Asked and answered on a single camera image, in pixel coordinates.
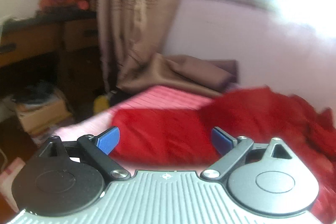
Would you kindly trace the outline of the brown folded blanket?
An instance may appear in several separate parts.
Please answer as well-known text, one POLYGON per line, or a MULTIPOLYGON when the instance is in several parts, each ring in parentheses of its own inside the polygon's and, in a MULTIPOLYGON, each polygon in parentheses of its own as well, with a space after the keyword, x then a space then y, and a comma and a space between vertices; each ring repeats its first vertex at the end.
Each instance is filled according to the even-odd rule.
POLYGON ((117 87, 136 94, 153 86, 166 86, 205 97, 220 96, 230 84, 238 83, 235 60, 201 60, 187 55, 153 55, 145 65, 120 69, 117 87))

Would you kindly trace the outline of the brown patterned curtain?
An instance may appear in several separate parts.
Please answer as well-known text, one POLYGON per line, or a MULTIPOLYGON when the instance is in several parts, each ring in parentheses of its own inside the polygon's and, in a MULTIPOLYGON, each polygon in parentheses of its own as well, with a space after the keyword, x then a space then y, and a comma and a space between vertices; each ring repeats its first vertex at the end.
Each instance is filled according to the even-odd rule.
POLYGON ((179 0, 97 0, 98 38, 106 91, 135 93, 175 16, 179 0))

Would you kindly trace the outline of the cardboard box on floor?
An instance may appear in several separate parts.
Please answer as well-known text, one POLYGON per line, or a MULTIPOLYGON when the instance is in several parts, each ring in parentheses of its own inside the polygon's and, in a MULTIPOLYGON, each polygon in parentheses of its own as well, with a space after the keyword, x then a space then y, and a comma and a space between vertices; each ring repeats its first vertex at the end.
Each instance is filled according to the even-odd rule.
POLYGON ((14 109, 23 130, 29 134, 41 132, 47 126, 72 117, 67 107, 66 97, 58 88, 42 104, 15 103, 14 109))

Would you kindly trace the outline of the wooden desk with drawers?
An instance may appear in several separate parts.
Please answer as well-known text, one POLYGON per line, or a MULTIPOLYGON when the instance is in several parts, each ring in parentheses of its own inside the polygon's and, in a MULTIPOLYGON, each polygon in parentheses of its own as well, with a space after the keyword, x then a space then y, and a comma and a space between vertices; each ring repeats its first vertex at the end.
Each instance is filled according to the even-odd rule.
POLYGON ((59 88, 76 116, 92 114, 104 89, 95 12, 1 21, 1 96, 39 82, 59 88))

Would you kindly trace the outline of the yellow object on floor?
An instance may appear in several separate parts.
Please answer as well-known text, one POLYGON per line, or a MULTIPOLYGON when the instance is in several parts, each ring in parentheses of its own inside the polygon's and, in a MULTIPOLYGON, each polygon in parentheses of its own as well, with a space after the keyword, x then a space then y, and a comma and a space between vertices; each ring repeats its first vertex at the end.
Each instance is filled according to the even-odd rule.
POLYGON ((98 96, 93 102, 93 113, 94 115, 101 113, 110 108, 109 98, 107 95, 98 96))

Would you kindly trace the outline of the pink striped bed sheet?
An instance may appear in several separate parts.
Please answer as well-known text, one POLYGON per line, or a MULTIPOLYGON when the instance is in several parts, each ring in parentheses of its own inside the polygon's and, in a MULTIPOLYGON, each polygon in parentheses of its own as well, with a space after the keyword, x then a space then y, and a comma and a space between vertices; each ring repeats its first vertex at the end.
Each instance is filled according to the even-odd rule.
POLYGON ((87 134, 97 136, 111 127, 116 112, 121 109, 198 110, 211 101, 209 97, 157 85, 80 123, 61 127, 54 135, 59 136, 62 141, 75 141, 87 134))

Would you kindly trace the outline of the red puffer jacket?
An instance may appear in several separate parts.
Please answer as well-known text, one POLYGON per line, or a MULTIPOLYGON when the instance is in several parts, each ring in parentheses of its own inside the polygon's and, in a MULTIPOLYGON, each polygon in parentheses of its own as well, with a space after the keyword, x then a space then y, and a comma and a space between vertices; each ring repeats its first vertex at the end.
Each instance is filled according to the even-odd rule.
POLYGON ((323 223, 335 221, 335 126, 329 108, 317 112, 303 98, 270 88, 238 89, 198 110, 121 109, 111 125, 120 130, 112 158, 160 166, 215 162, 214 127, 257 143, 280 137, 319 181, 313 214, 323 223))

